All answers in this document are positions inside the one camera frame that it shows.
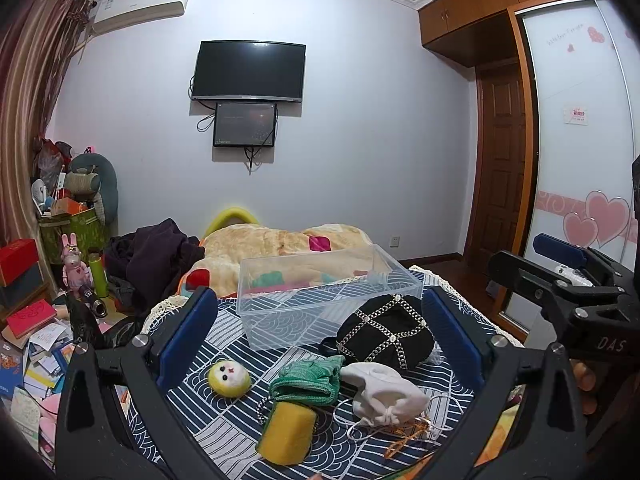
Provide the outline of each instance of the wooden floor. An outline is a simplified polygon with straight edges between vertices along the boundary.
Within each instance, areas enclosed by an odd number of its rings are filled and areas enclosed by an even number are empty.
[[[465,262],[448,260],[421,266],[447,280],[476,309],[488,316],[494,300],[486,293],[489,278],[467,267]]]

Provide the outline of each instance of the small fan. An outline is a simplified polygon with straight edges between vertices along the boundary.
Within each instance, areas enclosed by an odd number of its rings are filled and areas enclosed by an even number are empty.
[[[41,178],[31,184],[31,198],[33,198],[33,203],[38,210],[38,216],[42,216],[42,209],[47,199],[47,186],[45,186]]]

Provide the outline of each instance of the hand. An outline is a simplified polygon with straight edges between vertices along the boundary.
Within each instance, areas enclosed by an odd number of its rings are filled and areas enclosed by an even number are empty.
[[[572,361],[572,367],[574,369],[575,382],[582,391],[582,412],[585,415],[591,415],[598,407],[595,397],[588,394],[596,385],[596,374],[581,361]]]

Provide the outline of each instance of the blue patterned bedsheet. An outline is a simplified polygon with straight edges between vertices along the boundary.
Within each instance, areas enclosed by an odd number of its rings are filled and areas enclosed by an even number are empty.
[[[411,272],[423,282],[423,291],[441,283],[437,276],[430,273],[418,270]],[[468,303],[453,294],[450,296],[459,304],[462,312],[474,316],[487,333],[496,332],[494,326],[469,307]],[[163,319],[159,318],[152,325],[150,333],[158,328]],[[281,467],[265,462],[255,451],[255,444],[262,434],[262,427],[255,415],[257,403],[268,394],[269,383],[282,366],[292,360],[317,355],[316,346],[313,345],[251,350],[236,314],[236,300],[223,300],[220,302],[218,318],[187,376],[180,386],[167,394],[169,404],[177,410],[196,441],[230,480],[305,480],[316,472],[333,480],[373,480],[415,463],[428,450],[440,446],[446,439],[446,432],[434,430],[433,433],[421,435],[420,439],[411,440],[392,459],[385,459],[383,454],[386,448],[397,437],[377,433],[363,442],[349,440],[346,428],[332,419],[333,407],[330,406],[316,408],[317,427],[309,455],[302,464]],[[252,377],[251,389],[240,399],[218,396],[207,383],[210,366],[226,359],[244,364]],[[458,383],[446,360],[439,365],[420,364],[415,370],[402,372],[402,375],[432,396],[444,393],[454,397],[463,410],[473,399],[473,391]],[[353,394],[354,390],[343,386],[339,400],[351,399]],[[342,419],[355,421],[350,402],[345,402],[337,415]],[[432,402],[429,416],[436,425],[453,428],[462,412],[455,402],[439,398]],[[162,457],[146,432],[133,403],[130,404],[127,420],[143,456],[163,466]],[[354,432],[354,436],[360,436],[358,431]]]

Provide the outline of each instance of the transparent container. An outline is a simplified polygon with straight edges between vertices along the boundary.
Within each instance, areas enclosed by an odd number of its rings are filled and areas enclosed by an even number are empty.
[[[236,310],[253,350],[319,343],[383,294],[420,298],[422,282],[379,246],[251,258]]]

